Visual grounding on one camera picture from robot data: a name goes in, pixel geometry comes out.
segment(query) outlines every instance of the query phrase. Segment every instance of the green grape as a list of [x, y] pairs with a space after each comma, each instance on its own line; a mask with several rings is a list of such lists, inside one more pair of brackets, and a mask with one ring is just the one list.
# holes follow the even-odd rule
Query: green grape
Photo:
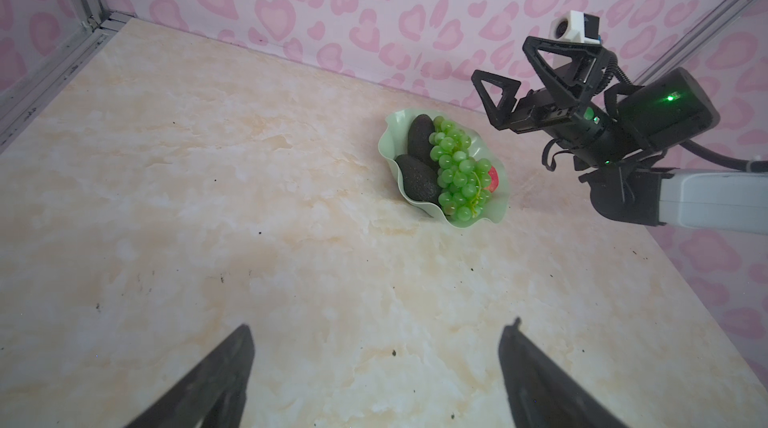
[[449, 132], [446, 133], [446, 136], [451, 138], [454, 141], [459, 141], [462, 139], [462, 134], [458, 132], [456, 128], [453, 128]]
[[446, 152], [442, 150], [440, 146], [435, 146], [432, 148], [431, 151], [429, 151], [429, 157], [432, 159], [432, 161], [437, 161], [440, 159], [440, 156], [445, 154]]
[[447, 202], [449, 202], [453, 197], [450, 193], [444, 191], [440, 194], [440, 196], [437, 198], [437, 202], [440, 203], [440, 206], [445, 206]]
[[456, 147], [456, 140], [454, 140], [452, 137], [445, 137], [442, 141], [440, 141], [440, 147], [446, 152], [446, 153], [452, 153], [453, 148]]
[[453, 175], [453, 184], [457, 187], [465, 186], [467, 183], [467, 175], [465, 173], [455, 173]]
[[451, 120], [443, 120], [442, 123], [440, 123], [440, 131], [443, 133], [448, 133], [450, 130], [456, 127], [456, 123], [454, 123]]
[[440, 179], [442, 179], [446, 183], [453, 183], [453, 171], [452, 170], [443, 171], [442, 175], [440, 176]]
[[456, 219], [459, 221], [469, 221], [472, 217], [472, 212], [466, 206], [462, 206], [456, 210]]
[[456, 203], [456, 206], [464, 206], [467, 203], [467, 198], [461, 193], [454, 193], [453, 202]]
[[451, 158], [450, 154], [443, 154], [438, 159], [438, 163], [440, 164], [440, 167], [445, 170], [453, 166], [453, 158]]
[[480, 175], [480, 186], [482, 186], [482, 187], [489, 187], [489, 186], [491, 186], [491, 175], [490, 174], [483, 173], [483, 174]]
[[491, 170], [491, 161], [482, 158], [478, 161], [477, 169], [479, 173], [488, 173]]
[[462, 161], [458, 164], [458, 170], [465, 174], [472, 173], [472, 171], [475, 170], [475, 161], [472, 161], [471, 159]]
[[488, 190], [480, 190], [480, 204], [485, 204], [491, 199], [491, 192]]
[[456, 206], [456, 203], [453, 201], [449, 201], [442, 205], [442, 211], [448, 216], [454, 214], [456, 212], [456, 208], [458, 208], [458, 206]]
[[474, 198], [475, 194], [478, 193], [478, 189], [474, 187], [472, 184], [467, 184], [462, 188], [462, 194], [466, 198]]

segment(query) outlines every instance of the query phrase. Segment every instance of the black cable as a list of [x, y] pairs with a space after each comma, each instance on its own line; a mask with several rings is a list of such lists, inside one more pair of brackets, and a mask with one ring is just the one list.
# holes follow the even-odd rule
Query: black cable
[[698, 157], [715, 163], [718, 166], [726, 167], [736, 171], [747, 171], [749, 173], [766, 173], [768, 172], [768, 161], [746, 161], [738, 160], [735, 157], [725, 156], [724, 154], [715, 153], [712, 150], [706, 149], [704, 146], [694, 143], [691, 140], [683, 141], [680, 143], [682, 147], [697, 155]]
[[614, 76], [622, 84], [632, 84], [632, 81], [629, 79], [629, 77], [621, 70], [621, 68], [619, 68], [619, 61], [616, 58], [616, 54], [611, 53], [608, 64], [605, 66], [603, 79], [600, 80], [600, 84], [598, 84], [598, 88], [594, 91], [594, 93], [602, 93], [603, 90], [608, 87], [610, 80], [612, 80]]
[[619, 82], [624, 84], [632, 84], [632, 81], [629, 79], [629, 76], [627, 76], [621, 68], [619, 68], [618, 63], [616, 64], [616, 68], [614, 68], [614, 74], [619, 79]]
[[552, 164], [549, 164], [548, 163], [549, 151], [552, 149], [552, 146], [554, 146], [554, 144], [557, 143], [558, 141], [562, 141], [562, 139], [556, 138], [553, 140], [549, 140], [549, 142], [547, 143], [547, 146], [545, 146], [544, 150], [542, 151], [542, 164], [544, 165], [545, 168], [547, 168], [547, 171], [554, 171], [554, 168], [558, 167], [557, 162], [555, 162], [554, 160], [555, 156], [557, 156], [558, 154], [571, 153], [570, 150], [558, 151], [557, 153], [552, 155]]
[[616, 59], [616, 55], [612, 54], [610, 56], [610, 59], [608, 60], [608, 64], [606, 64], [605, 66], [605, 73], [603, 74], [603, 79], [600, 80], [600, 84], [598, 84], [598, 88], [594, 90], [595, 94], [602, 93], [603, 89], [608, 87], [608, 85], [610, 84], [610, 80], [614, 78], [614, 69], [618, 69], [618, 68], [619, 68], [619, 64], [618, 64], [618, 60]]

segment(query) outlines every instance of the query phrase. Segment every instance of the wavy plastic bowl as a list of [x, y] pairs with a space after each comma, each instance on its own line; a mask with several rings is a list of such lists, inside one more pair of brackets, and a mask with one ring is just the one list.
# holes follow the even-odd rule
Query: wavy plastic bowl
[[470, 218], [468, 221], [452, 221], [446, 218], [446, 215], [438, 205], [425, 201], [414, 201], [406, 196], [406, 193], [402, 189], [402, 172], [395, 162], [395, 158], [408, 151], [408, 129], [410, 129], [411, 123], [418, 115], [428, 115], [432, 119], [435, 119], [437, 116], [452, 119], [450, 116], [441, 113], [440, 111], [412, 109], [397, 111], [386, 117], [387, 129], [379, 140], [379, 154], [384, 156], [384, 159], [386, 159], [389, 164], [389, 170], [397, 181], [397, 186], [400, 189], [402, 197], [413, 206], [428, 212], [433, 218], [450, 223], [456, 228], [468, 228], [484, 219], [493, 221], [494, 223], [500, 223], [502, 219], [504, 219], [504, 214], [507, 212], [507, 203], [509, 202], [510, 195], [509, 179], [507, 179], [507, 172], [504, 169], [504, 164], [502, 164], [502, 162], [488, 149], [476, 131], [469, 129], [466, 126], [462, 126], [459, 123], [456, 123], [456, 126], [463, 129], [472, 140], [472, 145], [468, 150], [469, 156], [474, 157], [476, 160], [483, 157], [488, 158], [498, 173], [498, 187], [496, 188], [496, 191], [493, 192], [491, 200], [485, 204], [480, 216]]

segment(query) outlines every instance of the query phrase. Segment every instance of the red fruit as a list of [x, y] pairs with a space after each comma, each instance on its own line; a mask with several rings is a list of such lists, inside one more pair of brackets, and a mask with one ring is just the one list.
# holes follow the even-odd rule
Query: red fruit
[[498, 188], [498, 173], [496, 172], [496, 168], [491, 166], [491, 170], [488, 172], [488, 175], [491, 177], [491, 186], [488, 187], [488, 191], [493, 193], [496, 191], [496, 188]]

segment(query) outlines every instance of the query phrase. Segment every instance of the camera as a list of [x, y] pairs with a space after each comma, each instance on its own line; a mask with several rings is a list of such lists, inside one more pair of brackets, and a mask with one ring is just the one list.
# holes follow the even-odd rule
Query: camera
[[600, 44], [600, 18], [592, 14], [570, 10], [552, 21], [549, 38], [571, 43]]

